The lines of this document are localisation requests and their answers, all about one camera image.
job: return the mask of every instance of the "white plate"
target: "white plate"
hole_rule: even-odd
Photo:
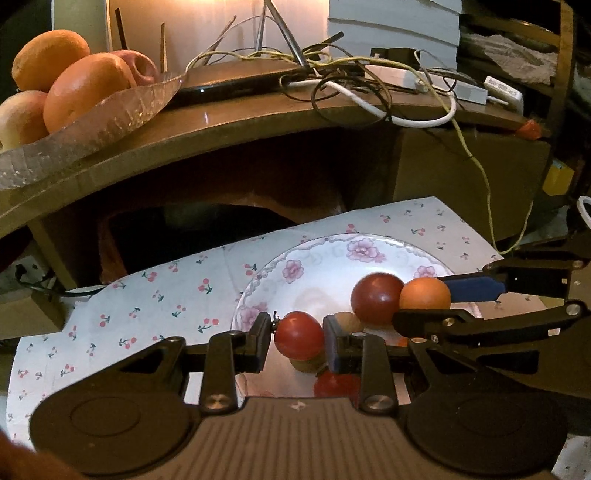
[[[414,245],[378,235],[344,233],[297,245],[259,270],[246,287],[232,320],[232,328],[247,331],[260,312],[280,318],[294,310],[307,312],[320,323],[328,315],[351,312],[355,284],[373,272],[396,275],[403,282],[417,277],[443,277],[453,272]],[[480,316],[475,304],[454,304]],[[394,330],[368,330],[395,344]],[[264,370],[236,377],[244,396],[313,397],[316,378],[296,371],[271,342]]]

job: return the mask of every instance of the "cherry tomato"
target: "cherry tomato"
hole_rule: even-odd
[[[400,308],[405,310],[448,310],[452,294],[438,278],[415,278],[400,292]]]
[[[372,273],[357,282],[351,293],[351,307],[363,323],[391,326],[392,316],[400,309],[400,291],[404,283],[388,273]]]
[[[291,360],[310,360],[324,349],[324,332],[312,315],[290,312],[277,325],[275,346]]]
[[[357,375],[339,375],[326,370],[314,383],[315,397],[349,397],[357,406],[361,379]]]

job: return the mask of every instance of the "floral tablecloth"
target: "floral tablecloth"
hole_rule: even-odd
[[[230,329],[240,296],[258,269],[291,247],[337,233],[388,235],[416,245],[457,274],[500,258],[495,250],[434,197],[348,212],[138,272],[78,301],[60,333],[23,338],[12,367],[7,426],[30,445],[29,418],[48,395],[140,351],[180,335],[206,343]],[[536,297],[508,294],[479,305],[487,318],[544,308]],[[200,374],[192,374],[185,400],[197,403]],[[554,473],[591,480],[589,439],[571,438]]]

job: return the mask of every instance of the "white adapter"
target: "white adapter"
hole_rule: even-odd
[[[486,77],[484,87],[491,95],[506,101],[509,104],[510,110],[523,115],[523,93],[519,90],[494,77]]]
[[[424,90],[427,78],[423,72],[419,72],[422,80],[419,80],[414,73],[409,70],[397,69],[394,67],[384,67],[381,65],[366,65],[366,68],[372,73],[375,73],[384,83],[396,85],[402,88],[409,88],[412,90]],[[371,80],[371,75],[365,73],[365,78]],[[448,91],[453,86],[453,91],[458,100],[465,100],[467,102],[478,103],[486,105],[486,98],[488,92],[484,88],[471,85],[459,80],[455,81],[448,77],[441,75],[429,74],[429,78],[433,85],[441,90]]]

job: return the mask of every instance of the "yellow cable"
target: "yellow cable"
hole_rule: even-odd
[[[281,52],[277,52],[277,51],[272,51],[272,50],[262,50],[262,51],[256,51],[253,52],[247,56],[243,56],[240,55],[238,53],[235,52],[230,52],[230,51],[210,51],[210,52],[204,52],[202,54],[199,54],[197,57],[195,57],[191,63],[187,66],[187,69],[190,68],[190,66],[192,64],[195,64],[195,62],[197,62],[198,60],[202,59],[203,57],[207,57],[207,56],[211,56],[211,55],[215,55],[215,54],[225,54],[225,55],[230,55],[232,57],[236,57],[237,59],[241,59],[241,60],[253,60],[254,58],[258,58],[258,55],[260,54],[265,54],[268,55],[271,58],[277,58],[277,59],[283,59],[283,60],[289,60],[289,61],[293,61],[295,63],[295,59],[293,57],[293,55],[287,54],[287,53],[281,53]],[[411,66],[406,65],[405,63],[400,63],[398,61],[393,61],[393,60],[386,60],[386,59],[380,59],[380,58],[374,58],[374,57],[341,57],[338,59],[333,59],[330,54],[323,52],[323,51],[314,51],[314,52],[306,52],[306,57],[310,57],[312,55],[322,55],[328,58],[328,61],[326,62],[322,62],[322,61],[316,61],[316,60],[310,60],[308,59],[308,63],[310,64],[310,66],[312,67],[330,67],[330,66],[334,66],[334,65],[340,65],[343,63],[350,63],[352,61],[366,61],[368,63],[373,63],[373,64],[381,64],[381,65],[386,65],[386,66],[391,66],[391,67],[395,67],[395,68],[399,68],[399,69],[404,69],[404,70],[408,70],[409,72],[411,72],[418,80],[420,80],[430,91],[430,93],[437,99],[437,101],[441,104],[441,106],[443,107],[443,109],[449,113],[449,107],[446,105],[446,103],[443,101],[443,99],[441,98],[441,96],[437,93],[437,91],[432,87],[431,84],[429,84],[429,82],[424,82],[423,81],[423,77],[415,70],[413,69]],[[495,248],[495,250],[499,253],[499,255],[506,255],[507,253],[511,252],[512,250],[515,249],[515,247],[517,247],[519,245],[519,243],[521,242],[521,240],[523,239],[523,236],[525,235],[525,230],[527,229],[527,223],[530,219],[530,215],[531,215],[531,211],[534,207],[534,202],[531,202],[530,204],[530,208],[527,212],[527,215],[525,217],[525,222],[524,222],[524,226],[521,229],[521,233],[519,235],[519,238],[517,239],[517,241],[508,249],[505,251],[499,251],[499,249],[496,246],[496,241],[495,241],[495,228],[492,222],[492,211],[491,211],[491,185],[488,181],[488,176],[486,175],[486,171],[484,169],[484,167],[482,166],[482,164],[478,161],[478,159],[472,154],[472,152],[470,151],[470,149],[468,148],[467,144],[466,144],[466,139],[464,138],[464,135],[462,133],[462,130],[460,129],[460,126],[458,125],[457,121],[455,119],[452,119],[452,125],[453,128],[456,131],[457,137],[462,145],[462,148],[464,149],[464,152],[466,152],[466,155],[468,156],[468,158],[470,158],[470,160],[474,163],[474,165],[476,166],[476,168],[478,168],[478,170],[480,171],[480,173],[482,174],[482,178],[484,180],[484,184],[486,187],[486,210],[487,210],[487,214],[488,214],[488,225],[489,228],[491,230],[491,240],[492,240],[492,246]]]

